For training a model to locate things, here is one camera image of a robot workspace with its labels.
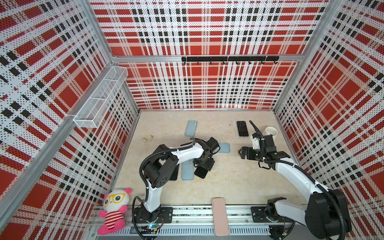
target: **red striped shirt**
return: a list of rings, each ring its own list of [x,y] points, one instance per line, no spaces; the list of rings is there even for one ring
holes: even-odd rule
[[[115,222],[119,219],[124,219],[124,215],[120,211],[109,212],[105,216],[105,224],[108,226],[108,229],[112,229]]]

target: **white wire basket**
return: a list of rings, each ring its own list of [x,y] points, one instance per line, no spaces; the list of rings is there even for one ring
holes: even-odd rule
[[[98,128],[127,76],[127,68],[111,67],[74,118],[77,126]]]

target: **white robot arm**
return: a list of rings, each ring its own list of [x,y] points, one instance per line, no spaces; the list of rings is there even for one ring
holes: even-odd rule
[[[195,143],[195,145],[193,145],[192,148],[188,148],[185,150],[178,150],[175,152],[171,152],[171,154],[177,157],[178,161],[176,165],[178,165],[190,159],[200,158],[203,152],[204,152],[203,147],[199,143]],[[161,189],[163,188],[163,186],[153,188],[149,179],[146,179],[146,180],[149,186],[148,186],[148,191],[146,191],[147,200],[144,202],[144,207],[147,209],[148,212],[153,212],[160,207],[160,195],[161,195]],[[166,177],[164,179],[164,183],[167,182],[168,180],[169,178]]]
[[[279,217],[288,217],[307,226],[319,239],[344,239],[345,233],[352,230],[345,195],[313,179],[287,153],[276,150],[272,135],[263,136],[252,121],[250,123],[255,129],[252,135],[253,147],[242,147],[238,151],[241,158],[259,161],[259,167],[262,167],[260,162],[267,163],[269,168],[262,168],[272,168],[282,174],[308,203],[297,205],[284,197],[269,199],[266,206],[267,219],[277,221]]]
[[[215,163],[212,155],[215,154],[213,151],[217,149],[218,142],[212,137],[208,141],[191,139],[192,143],[180,147],[167,147],[162,144],[142,162],[139,173],[146,184],[146,197],[141,202],[143,216],[148,222],[157,219],[162,187],[169,181],[178,164],[193,159],[198,168],[206,171],[212,169]]]

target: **table surface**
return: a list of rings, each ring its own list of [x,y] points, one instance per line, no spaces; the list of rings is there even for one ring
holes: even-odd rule
[[[268,199],[286,197],[306,204],[301,193],[281,174],[259,168],[257,161],[241,159],[238,150],[252,146],[249,137],[239,137],[237,121],[246,121],[250,135],[253,123],[264,131],[267,126],[278,130],[275,145],[278,151],[291,155],[278,123],[271,111],[143,111],[126,154],[115,188],[130,188],[130,203],[134,196],[144,199],[145,185],[139,176],[141,162],[161,144],[177,147],[190,142],[185,136],[188,120],[197,120],[195,137],[230,144],[230,153],[214,155],[215,164],[205,179],[168,181],[162,189],[162,204],[211,204],[212,198],[223,197],[226,204],[266,204]],[[149,141],[143,139],[152,135]]]

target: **white cup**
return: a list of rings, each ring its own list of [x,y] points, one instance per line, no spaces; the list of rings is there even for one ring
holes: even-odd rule
[[[273,141],[275,141],[277,136],[277,129],[274,127],[266,127],[263,131],[263,136],[264,135],[272,135]]]

